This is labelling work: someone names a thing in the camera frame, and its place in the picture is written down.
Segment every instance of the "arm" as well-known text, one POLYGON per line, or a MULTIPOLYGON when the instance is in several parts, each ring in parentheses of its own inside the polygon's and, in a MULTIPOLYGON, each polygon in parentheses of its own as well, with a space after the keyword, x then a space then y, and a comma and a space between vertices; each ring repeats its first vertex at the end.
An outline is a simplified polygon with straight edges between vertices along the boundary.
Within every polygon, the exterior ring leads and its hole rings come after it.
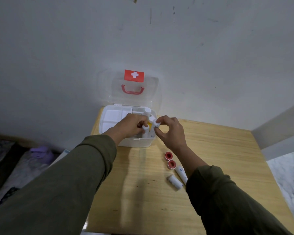
POLYGON ((185 140, 183 126, 176 118, 163 116, 157 122, 169 126, 168 133, 156 134, 178 157, 188 177, 186 192, 209 234, 291 233, 261 204, 224 175, 220 167, 208 166, 185 140))
POLYGON ((105 135, 86 137, 0 206, 0 234, 80 234, 116 145, 142 132, 142 124, 146 116, 128 114, 105 135))

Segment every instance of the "red handle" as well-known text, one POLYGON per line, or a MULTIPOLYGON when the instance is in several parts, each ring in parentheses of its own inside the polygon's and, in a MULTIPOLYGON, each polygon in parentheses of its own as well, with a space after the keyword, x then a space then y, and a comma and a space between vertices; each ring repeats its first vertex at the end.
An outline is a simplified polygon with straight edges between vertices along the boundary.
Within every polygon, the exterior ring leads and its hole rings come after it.
POLYGON ((140 95, 144 91, 144 87, 140 88, 140 91, 130 91, 130 90, 125 90, 125 85, 122 85, 122 91, 126 94, 133 94, 133 95, 140 95))

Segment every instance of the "white tube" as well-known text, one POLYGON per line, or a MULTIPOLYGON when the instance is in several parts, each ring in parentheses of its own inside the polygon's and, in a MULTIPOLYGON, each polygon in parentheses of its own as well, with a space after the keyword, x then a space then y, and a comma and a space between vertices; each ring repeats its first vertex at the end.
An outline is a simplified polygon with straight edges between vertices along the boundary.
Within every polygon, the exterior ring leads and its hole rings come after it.
POLYGON ((145 107, 144 115, 146 115, 149 118, 150 117, 150 114, 151 114, 151 109, 148 108, 148 107, 145 107))
POLYGON ((180 178, 182 179, 182 181, 186 185, 186 182, 187 182, 188 178, 186 176, 186 173, 185 173, 183 167, 178 166, 178 167, 175 168, 175 171, 178 173, 178 175, 180 176, 180 178))
POLYGON ((175 175, 171 175, 167 177, 168 182, 174 185, 177 189, 181 189, 183 187, 183 183, 180 182, 175 175))
POLYGON ((149 138, 155 138, 155 136, 156 136, 155 128, 159 128, 160 124, 161 123, 156 123, 156 119, 153 121, 151 128, 150 128, 150 131, 149 131, 149 135, 148 135, 149 138))
POLYGON ((143 125, 143 130, 145 130, 145 133, 143 133, 143 138, 148 138, 149 126, 144 126, 143 125))

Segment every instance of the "clear plastic lid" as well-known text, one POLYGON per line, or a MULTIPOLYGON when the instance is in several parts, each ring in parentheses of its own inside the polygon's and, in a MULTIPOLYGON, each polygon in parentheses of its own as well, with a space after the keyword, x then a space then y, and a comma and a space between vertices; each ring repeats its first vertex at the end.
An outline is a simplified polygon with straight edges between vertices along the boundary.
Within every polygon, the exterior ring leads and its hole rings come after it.
POLYGON ((158 112, 162 101, 159 79, 145 73, 143 82, 124 79, 125 70, 106 69, 97 77, 96 99, 104 106, 145 106, 158 112))

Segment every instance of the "wooden table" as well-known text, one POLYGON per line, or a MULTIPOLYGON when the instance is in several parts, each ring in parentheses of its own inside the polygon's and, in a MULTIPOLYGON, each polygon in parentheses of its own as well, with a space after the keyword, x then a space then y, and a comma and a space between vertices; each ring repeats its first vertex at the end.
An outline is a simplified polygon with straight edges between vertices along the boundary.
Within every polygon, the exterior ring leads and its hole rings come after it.
MULTIPOLYGON (((91 132, 99 134, 99 112, 91 132)), ((294 233, 294 218, 263 155, 248 130, 180 120, 188 146, 273 213, 294 233)), ((161 126, 164 132, 168 127, 161 126)), ((173 172, 163 158, 168 151, 159 138, 148 148, 118 147, 113 170, 94 197, 88 232, 118 234, 206 234, 185 189, 166 181, 173 172)), ((173 159, 179 165, 177 157, 173 159)))

